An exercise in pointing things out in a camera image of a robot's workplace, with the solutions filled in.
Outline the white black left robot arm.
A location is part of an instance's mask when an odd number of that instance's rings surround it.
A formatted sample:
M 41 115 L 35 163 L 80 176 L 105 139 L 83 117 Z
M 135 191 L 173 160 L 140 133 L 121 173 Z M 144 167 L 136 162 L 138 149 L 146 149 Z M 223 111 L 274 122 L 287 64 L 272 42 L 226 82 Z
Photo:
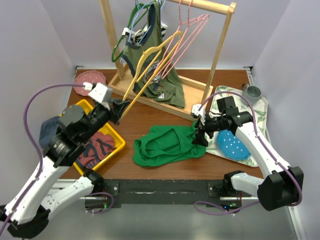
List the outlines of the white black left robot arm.
M 76 104 L 63 110 L 56 135 L 40 155 L 35 171 L 16 197 L 0 207 L 0 220 L 12 237 L 32 239 L 59 211 L 77 199 L 104 194 L 104 178 L 93 169 L 86 169 L 71 186 L 47 195 L 85 151 L 85 144 L 90 138 L 108 122 L 119 124 L 129 105 L 129 100 L 112 98 L 106 103 L 96 103 L 89 113 Z

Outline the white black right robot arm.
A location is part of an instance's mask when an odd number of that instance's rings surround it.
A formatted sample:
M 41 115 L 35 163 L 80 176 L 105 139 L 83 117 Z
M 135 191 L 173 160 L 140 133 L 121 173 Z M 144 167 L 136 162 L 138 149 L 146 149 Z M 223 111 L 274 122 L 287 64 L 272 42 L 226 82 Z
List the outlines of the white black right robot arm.
M 217 104 L 217 116 L 207 113 L 203 104 L 192 106 L 190 114 L 196 119 L 192 143 L 206 147 L 209 144 L 206 136 L 212 138 L 215 132 L 231 131 L 248 149 L 263 174 L 263 178 L 258 178 L 240 170 L 227 173 L 220 193 L 233 197 L 245 192 L 257 197 L 267 211 L 299 205 L 303 199 L 302 169 L 292 167 L 275 151 L 258 129 L 254 111 L 240 112 L 231 96 L 218 99 Z

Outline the yellow clothes hanger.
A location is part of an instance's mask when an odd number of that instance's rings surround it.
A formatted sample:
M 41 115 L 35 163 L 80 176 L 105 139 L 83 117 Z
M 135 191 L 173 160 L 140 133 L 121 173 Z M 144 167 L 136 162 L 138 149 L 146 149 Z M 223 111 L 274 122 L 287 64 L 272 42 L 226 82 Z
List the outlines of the yellow clothes hanger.
M 157 65 L 157 68 L 154 70 L 153 74 L 149 77 L 149 79 L 143 85 L 141 90 L 136 94 L 136 96 L 133 98 L 133 100 L 129 103 L 129 105 L 120 114 L 120 117 L 119 117 L 120 120 L 129 112 L 129 110 L 136 103 L 138 98 L 145 91 L 145 89 L 147 88 L 147 86 L 149 85 L 151 80 L 158 74 L 158 72 L 162 69 L 162 67 L 169 60 L 169 58 L 172 56 L 172 54 L 176 51 L 176 49 L 178 48 L 178 46 L 181 43 L 181 40 L 182 40 L 182 37 L 183 37 L 183 33 L 178 30 L 175 33 L 173 33 L 170 37 L 168 37 L 165 41 L 163 41 L 160 45 L 154 46 L 154 47 L 150 47 L 146 51 L 143 52 L 141 58 L 138 61 L 137 68 L 136 68 L 136 73 L 135 73 L 133 79 L 131 80 L 126 92 L 123 95 L 122 103 L 124 103 L 127 100 L 130 91 L 133 90 L 134 84 L 138 83 L 142 79 L 142 77 L 144 77 L 147 74 L 147 71 L 151 68 L 151 66 L 154 64 L 154 62 L 159 58 L 159 56 L 161 55 L 161 53 L 163 51 L 163 48 L 166 45 L 171 45 L 171 43 L 173 42 L 174 38 L 176 38 L 176 37 L 179 37 L 178 41 L 175 43 L 175 45 L 172 47 L 172 49 L 169 52 L 168 52 L 168 50 L 166 50 L 163 53 L 163 59 L 159 62 L 159 64 Z M 150 55 L 152 55 L 154 53 L 156 53 L 154 58 L 150 61 L 148 66 L 145 67 L 144 71 L 141 71 L 144 62 L 149 58 Z

